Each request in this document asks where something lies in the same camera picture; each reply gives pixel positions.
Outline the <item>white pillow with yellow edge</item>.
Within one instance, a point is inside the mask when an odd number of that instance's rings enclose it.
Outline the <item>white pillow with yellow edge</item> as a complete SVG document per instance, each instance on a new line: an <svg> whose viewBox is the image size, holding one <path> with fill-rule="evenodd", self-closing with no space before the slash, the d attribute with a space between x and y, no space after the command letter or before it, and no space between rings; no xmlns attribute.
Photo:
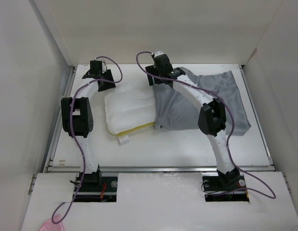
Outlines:
<svg viewBox="0 0 298 231"><path fill-rule="evenodd" d="M156 109L152 87L119 86L104 95L105 120L108 131L120 145L127 144L129 134L151 127Z"/></svg>

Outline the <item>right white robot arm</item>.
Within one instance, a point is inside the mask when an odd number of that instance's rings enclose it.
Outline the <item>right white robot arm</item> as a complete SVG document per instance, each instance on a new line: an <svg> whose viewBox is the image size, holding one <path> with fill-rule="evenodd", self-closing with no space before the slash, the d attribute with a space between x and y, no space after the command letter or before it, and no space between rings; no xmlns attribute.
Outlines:
<svg viewBox="0 0 298 231"><path fill-rule="evenodd" d="M155 82L164 83L182 94L199 111L198 127L212 146L217 162L217 186L210 190L226 194L234 190L239 181L239 169L233 164L226 140L226 110L223 100L210 91L201 90L181 68L173 68L166 54L161 51L149 53L154 64L146 72Z"/></svg>

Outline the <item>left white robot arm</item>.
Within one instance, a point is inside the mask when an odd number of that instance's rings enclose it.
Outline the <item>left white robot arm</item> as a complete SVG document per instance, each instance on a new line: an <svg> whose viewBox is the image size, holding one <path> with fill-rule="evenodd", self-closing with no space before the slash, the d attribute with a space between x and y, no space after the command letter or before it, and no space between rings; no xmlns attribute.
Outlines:
<svg viewBox="0 0 298 231"><path fill-rule="evenodd" d="M82 193L102 190L102 173L92 154L93 145L89 137L94 127L90 99L97 92L115 87L113 81L111 71L104 61L90 61L90 68L82 77L74 95L61 99L63 130L74 140L80 151L81 171L73 183Z"/></svg>

